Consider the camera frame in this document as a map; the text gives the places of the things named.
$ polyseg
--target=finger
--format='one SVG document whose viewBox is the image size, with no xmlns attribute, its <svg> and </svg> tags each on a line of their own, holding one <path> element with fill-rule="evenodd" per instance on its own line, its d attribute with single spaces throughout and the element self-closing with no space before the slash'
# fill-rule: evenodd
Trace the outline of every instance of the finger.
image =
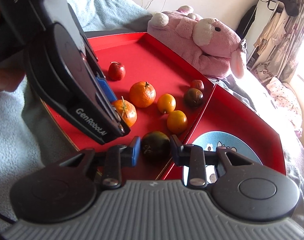
<svg viewBox="0 0 304 240">
<path fill-rule="evenodd" d="M 13 92 L 15 91 L 25 73 L 17 68 L 0 68 L 0 91 Z"/>
</svg>

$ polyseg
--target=red box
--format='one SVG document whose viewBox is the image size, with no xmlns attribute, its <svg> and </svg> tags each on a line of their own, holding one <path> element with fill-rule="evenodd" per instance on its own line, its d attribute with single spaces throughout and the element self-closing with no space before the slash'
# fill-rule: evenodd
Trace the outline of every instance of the red box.
<svg viewBox="0 0 304 240">
<path fill-rule="evenodd" d="M 194 67 L 171 51 L 148 33 L 129 33 L 89 39 L 99 64 L 107 76 L 110 62 L 124 64 L 126 76 L 123 80 L 108 83 L 117 98 L 129 100 L 128 91 L 138 81 L 147 81 L 156 89 L 156 99 L 147 108 L 137 108 L 138 120 L 131 132 L 103 146 L 84 135 L 54 110 L 49 108 L 54 120 L 77 149 L 94 147 L 105 151 L 115 144 L 128 144 L 136 135 L 159 130 L 170 135 L 166 127 L 167 115 L 157 107 L 157 99 L 165 93 L 176 99 L 176 110 L 182 110 L 188 118 L 188 129 L 179 136 L 183 143 L 192 143 L 199 135 L 219 130 L 231 133 L 253 149 L 262 163 L 283 174 L 285 164 L 279 135 L 252 110 L 223 88 L 213 85 Z M 183 103 L 183 94 L 193 79 L 202 80 L 205 86 L 204 105 L 191 110 Z M 181 179 L 182 168 L 174 167 L 171 159 L 151 164 L 139 157 L 135 168 L 123 168 L 123 179 Z"/>
</svg>

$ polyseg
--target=polka dot fabric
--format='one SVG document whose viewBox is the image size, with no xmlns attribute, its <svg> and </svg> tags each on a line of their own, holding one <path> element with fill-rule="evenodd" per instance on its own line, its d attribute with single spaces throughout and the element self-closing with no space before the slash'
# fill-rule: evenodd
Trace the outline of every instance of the polka dot fabric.
<svg viewBox="0 0 304 240">
<path fill-rule="evenodd" d="M 279 111 L 291 121 L 294 130 L 301 131 L 302 110 L 293 91 L 285 87 L 276 77 L 271 79 L 266 88 L 269 90 Z"/>
</svg>

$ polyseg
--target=plate with cartoon design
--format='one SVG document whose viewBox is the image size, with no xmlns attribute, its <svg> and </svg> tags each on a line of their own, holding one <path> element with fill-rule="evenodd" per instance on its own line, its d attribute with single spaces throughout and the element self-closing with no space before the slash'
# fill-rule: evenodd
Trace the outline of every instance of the plate with cartoon design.
<svg viewBox="0 0 304 240">
<path fill-rule="evenodd" d="M 221 131 L 203 133 L 192 144 L 201 146 L 205 151 L 213 152 L 216 150 L 216 147 L 225 146 L 262 165 L 255 152 L 245 142 L 230 133 Z M 185 166 L 183 168 L 183 181 L 185 185 L 187 184 L 188 173 L 189 168 Z M 206 167 L 207 182 L 214 183 L 217 174 L 222 176 L 224 173 L 225 171 L 221 164 L 218 165 L 217 169 L 214 166 L 208 165 Z"/>
</svg>

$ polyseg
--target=small red apple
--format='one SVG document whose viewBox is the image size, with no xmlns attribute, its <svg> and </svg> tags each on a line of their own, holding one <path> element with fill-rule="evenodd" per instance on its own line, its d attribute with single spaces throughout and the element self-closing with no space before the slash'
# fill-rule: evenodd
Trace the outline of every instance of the small red apple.
<svg viewBox="0 0 304 240">
<path fill-rule="evenodd" d="M 191 83 L 191 88 L 196 88 L 200 91 L 204 91 L 204 84 L 201 80 L 193 80 Z"/>
<path fill-rule="evenodd" d="M 125 67 L 119 62 L 111 62 L 108 75 L 112 80 L 121 80 L 125 77 Z"/>
</svg>

